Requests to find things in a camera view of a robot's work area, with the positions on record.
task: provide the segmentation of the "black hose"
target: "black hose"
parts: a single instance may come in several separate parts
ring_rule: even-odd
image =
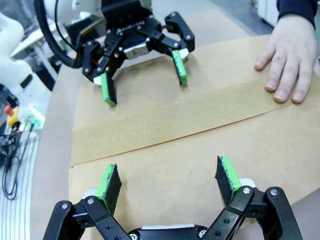
[[[74,69],[78,69],[82,66],[82,57],[79,53],[76,54],[76,58],[73,59],[69,57],[58,45],[54,36],[52,35],[50,28],[47,22],[47,13],[44,4],[44,0],[34,0],[34,10],[36,17],[39,22],[40,29],[43,33],[43,36],[48,43],[48,46],[51,48],[54,55],[65,64],[66,66]]]

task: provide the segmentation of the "brown tape strip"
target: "brown tape strip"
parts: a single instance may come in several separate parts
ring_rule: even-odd
[[[319,78],[314,78],[309,97],[320,93]],[[182,138],[292,104],[291,101],[276,103],[264,90],[264,84],[265,80],[260,79],[229,86],[76,129],[70,165]]]

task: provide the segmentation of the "dark blue sleeve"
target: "dark blue sleeve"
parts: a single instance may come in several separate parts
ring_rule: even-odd
[[[315,27],[315,15],[317,13],[317,0],[277,0],[279,19],[286,14],[296,14],[306,18]]]

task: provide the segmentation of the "gray floor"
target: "gray floor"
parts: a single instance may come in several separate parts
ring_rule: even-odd
[[[209,0],[257,35],[271,34],[273,27],[262,21],[250,0]]]

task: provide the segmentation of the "finger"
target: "finger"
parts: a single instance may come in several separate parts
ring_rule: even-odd
[[[313,65],[309,60],[302,60],[299,66],[299,79],[295,87],[292,101],[301,103],[308,93],[313,74]]]
[[[278,48],[273,56],[269,79],[265,85],[265,89],[269,92],[274,92],[278,86],[281,74],[286,64],[287,56],[283,48]]]
[[[287,60],[283,69],[283,74],[280,80],[280,84],[273,96],[273,98],[279,102],[285,102],[291,89],[296,81],[299,69],[299,60],[297,57],[288,55]]]
[[[270,60],[273,58],[276,52],[276,47],[273,43],[269,42],[266,47],[264,52],[261,54],[260,58],[255,62],[254,69],[255,70],[262,70],[265,68],[267,63],[270,62]]]
[[[319,60],[315,60],[314,66],[313,66],[313,70],[315,72],[315,74],[317,74],[320,77],[320,64],[319,64]]]

